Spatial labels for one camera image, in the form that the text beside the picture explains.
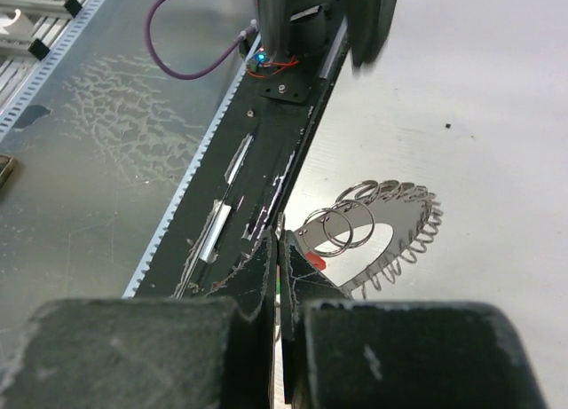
perforated metal strip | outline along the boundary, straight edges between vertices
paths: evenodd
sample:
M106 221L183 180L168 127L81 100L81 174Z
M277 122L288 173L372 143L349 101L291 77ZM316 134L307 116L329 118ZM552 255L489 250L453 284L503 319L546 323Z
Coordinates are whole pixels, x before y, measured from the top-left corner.
M247 59L249 59L256 52L256 47L258 47L259 44L260 44L260 36L258 36L255 40L255 43L253 43L252 48L248 53ZM174 193L174 196L171 199L171 202L168 205L168 208L166 209L166 212L164 213L162 220L158 224L158 228L156 229L154 236L150 240L150 244L146 248L146 251L142 256L142 259L138 264L138 268L134 271L132 279L130 279L130 283L126 287L126 290L122 295L122 298L133 297L136 294L136 291L138 290L138 286L142 282L142 279L144 278L144 276L146 276L146 272L150 268L150 262L152 261L152 257L154 256L156 249L160 245L160 242L162 242L163 235L168 230L168 226L170 225L171 220L174 217L176 210L178 209L179 202L184 197L185 191L187 190L187 187L191 183L195 171L201 165L201 160L203 159L203 155L205 154L205 152L207 152L209 143L213 139L215 131L217 131L217 128L219 127L219 124L221 123L223 116L225 116L225 112L227 111L227 108L229 107L231 101L233 100L234 93L239 88L239 84L242 81L242 77L245 75L246 65L247 61L244 61L241 68L239 69L239 72L234 77L233 82L231 83L231 87L229 87L229 90L226 92L225 97L221 102L221 105L219 106L217 112L215 113L215 116L213 117L213 120L211 121L211 124L207 129L207 132L205 133L205 136L203 137L203 140L201 141L199 148L197 149L197 152L195 153L195 156L193 157L191 163L189 164L189 167L187 167L187 171L185 172L183 178L181 179L181 182L179 183L179 186L177 187L177 190Z
M51 47L48 56L41 63L34 66L34 70L0 114L0 141L20 118L24 109L42 88L43 83L47 81L51 72L67 54L104 2L105 0L88 0L77 17L63 31L60 39Z

red object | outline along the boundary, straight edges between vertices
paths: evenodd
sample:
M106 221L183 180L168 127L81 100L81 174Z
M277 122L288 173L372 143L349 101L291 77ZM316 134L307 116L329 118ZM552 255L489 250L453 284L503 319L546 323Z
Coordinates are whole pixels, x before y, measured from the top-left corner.
M324 271L326 270L326 262L324 261L323 258L321 258L320 256L316 256L315 254L313 254L312 252L308 252L305 257L308 259L308 261L310 263L312 263L312 265L318 269L319 271Z

scratched metal surface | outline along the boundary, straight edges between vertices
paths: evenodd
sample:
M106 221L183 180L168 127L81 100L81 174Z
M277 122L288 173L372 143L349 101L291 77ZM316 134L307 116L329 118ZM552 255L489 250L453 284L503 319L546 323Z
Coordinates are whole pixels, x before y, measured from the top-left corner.
M0 365L39 304L122 295L234 77L238 56L192 83L154 67L142 40L152 2L106 0L0 143L20 162L0 193ZM253 11L171 0L155 17L159 53L205 67Z
M445 212L440 233L372 297L497 305L517 326L550 407L565 407L565 2L399 0L397 8L376 69L340 76L287 227L363 179L427 185ZM345 255L339 269L362 266L374 249Z

dark stain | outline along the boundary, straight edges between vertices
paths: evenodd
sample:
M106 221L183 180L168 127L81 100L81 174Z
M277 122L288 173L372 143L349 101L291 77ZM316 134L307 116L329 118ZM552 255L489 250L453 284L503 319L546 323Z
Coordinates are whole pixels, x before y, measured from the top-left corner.
M16 130L24 130L25 128L32 125L39 118L47 116L51 113L51 110L42 105L31 105L26 107L24 112L22 112L20 118L14 123L13 128Z

metal ring sampler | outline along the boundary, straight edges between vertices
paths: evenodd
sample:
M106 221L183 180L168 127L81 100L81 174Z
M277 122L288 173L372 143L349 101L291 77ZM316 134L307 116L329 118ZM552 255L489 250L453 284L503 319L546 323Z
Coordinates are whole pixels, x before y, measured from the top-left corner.
M381 279L395 283L396 277L402 274L400 260L416 263L418 254L426 252L427 245L434 241L443 215L435 199L436 195L423 185L395 180L381 183L362 181L345 189L331 208L312 212L296 235L302 236L300 245L304 246L304 251L332 257L368 243L376 224L390 225L393 235L387 248L361 272L341 285L342 290L349 293L361 288L366 298L368 281L377 290L382 289ZM370 226L371 230L365 238L353 242L354 230L362 226ZM337 238L345 232L349 232L349 239ZM325 242L332 243L338 249L328 252L314 250Z

